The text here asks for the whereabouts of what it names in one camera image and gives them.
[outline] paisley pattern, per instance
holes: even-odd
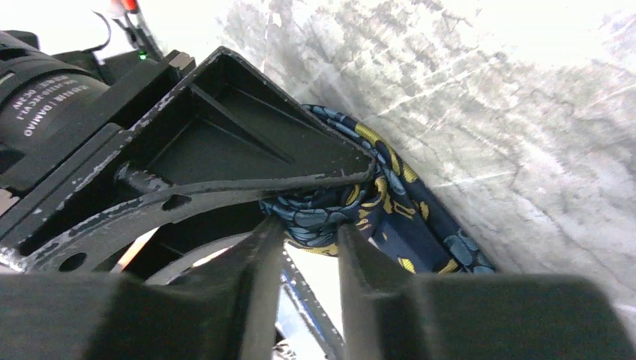
[[[375,132],[343,113],[304,105],[375,158],[373,181],[328,187],[261,202],[288,226],[288,242],[337,256],[335,232],[353,222],[365,238],[410,272],[493,273],[494,266],[411,167]]]

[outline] yellow pattern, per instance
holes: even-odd
[[[420,202],[419,203],[419,211],[421,212],[421,216],[424,218],[424,220],[428,220],[428,205],[426,205],[426,202]]]
[[[376,178],[375,182],[379,196],[374,202],[366,202],[362,204],[363,208],[373,208],[374,206],[384,201],[386,197],[386,178],[384,178],[384,176],[380,176],[379,178]]]
[[[387,193],[384,196],[384,212],[387,214],[393,213],[393,206],[391,206],[391,196]]]
[[[398,257],[397,261],[400,263],[400,265],[402,265],[403,268],[405,268],[406,270],[412,272],[413,274],[416,273],[416,267],[413,265],[413,263],[411,262],[411,260],[409,259],[404,259],[402,257]]]
[[[448,274],[449,272],[454,272],[457,267],[459,267],[457,262],[454,259],[451,259],[451,261],[449,261],[442,270],[439,270],[437,274]]]
[[[402,163],[402,166],[404,168],[404,180],[406,180],[409,184],[415,182],[415,180],[417,180],[416,172],[413,171],[408,163]]]
[[[353,185],[353,191],[349,194],[349,197],[346,198],[345,205],[351,205],[360,195],[360,184]]]
[[[364,126],[363,124],[360,124],[360,123],[356,124],[353,130],[356,133],[360,134],[361,137],[364,137],[366,140],[369,140],[369,142],[371,142],[371,145],[375,146],[376,141],[382,140],[380,135],[378,135],[375,131],[371,130],[370,128]]]
[[[294,240],[293,238],[286,239],[286,242],[288,242],[294,248],[307,251],[310,254],[326,255],[328,257],[336,257],[338,255],[338,246],[336,244],[330,244],[329,246],[325,246],[325,247],[306,247],[303,244],[300,244],[299,242]]]
[[[366,229],[372,227],[372,225],[369,223],[369,219],[362,219],[362,220],[358,221],[356,226],[358,227],[358,229],[360,231],[366,230]]]
[[[397,212],[400,215],[404,215],[407,218],[413,220],[413,215],[416,214],[416,210],[414,208],[407,208],[406,206],[400,204],[397,201],[395,201],[393,203],[394,203],[395,212]]]
[[[361,218],[361,219],[362,218],[366,218],[370,213],[371,213],[371,211],[366,211],[366,210],[361,208],[361,209],[358,210],[358,217]]]

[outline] cable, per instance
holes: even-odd
[[[146,44],[143,43],[143,37],[140,36],[139,29],[135,27],[135,24],[133,24],[133,21],[131,20],[131,17],[128,16],[128,12],[126,12],[124,14],[124,19],[126,20],[126,24],[128,25],[128,29],[130,30],[130,33],[132,35],[134,35],[134,37],[135,37],[136,45],[141,50],[144,50],[145,47],[146,47]]]
[[[128,32],[128,28],[120,19],[112,19],[112,21],[117,24],[117,26],[119,26],[121,30],[123,30],[124,32]]]
[[[110,22],[108,22],[108,19],[101,13],[98,13],[97,11],[93,11],[93,14],[99,16],[100,19],[102,19],[103,23],[106,24],[106,28],[108,29],[108,38],[106,39],[105,43],[102,43],[101,45],[98,45],[95,47],[89,47],[88,49],[84,49],[82,50],[82,53],[93,53],[95,51],[103,50],[105,47],[108,46],[108,44],[110,44],[110,37],[113,35],[113,30],[110,28]]]

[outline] screw hole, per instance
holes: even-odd
[[[169,212],[170,210],[182,207],[190,201],[192,201],[192,199],[189,196],[175,194],[172,195],[168,201],[163,204],[163,206],[161,206],[161,210]]]
[[[82,266],[82,264],[85,261],[86,261],[86,253],[76,253],[75,255],[64,260],[64,262],[59,267],[59,271],[72,272],[73,270]]]

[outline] black cable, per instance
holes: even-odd
[[[148,54],[154,60],[160,61],[161,59],[164,58],[164,54],[159,48],[159,46],[157,45],[157,42],[155,41],[155,39],[152,37],[152,32],[149,30],[148,23],[146,22],[146,19],[144,19],[143,13],[139,11],[136,14],[136,18],[137,18],[137,21],[139,21],[139,29],[143,33],[143,37],[144,37],[143,42],[146,47],[146,50],[148,50]]]
[[[101,13],[98,13],[97,11],[93,11],[93,14],[99,16],[100,19],[102,19],[103,23],[106,24],[106,28],[108,29],[108,38],[106,39],[105,43],[102,43],[101,45],[98,45],[95,47],[89,47],[88,49],[84,49],[82,50],[82,53],[93,53],[95,51],[103,50],[105,47],[108,46],[108,44],[110,44],[110,38],[113,35],[113,30],[110,28],[110,22],[108,22],[108,19]]]
[[[126,24],[130,29],[130,32],[135,36],[136,44],[141,50],[145,50],[146,45],[143,43],[143,37],[140,36],[139,29],[133,24],[131,17],[128,16],[128,12],[124,14]]]
[[[121,30],[123,30],[124,32],[128,31],[128,28],[126,28],[126,25],[124,25],[124,23],[120,20],[120,19],[113,19],[112,20],[115,24],[117,24],[117,26],[119,26],[119,28]]]

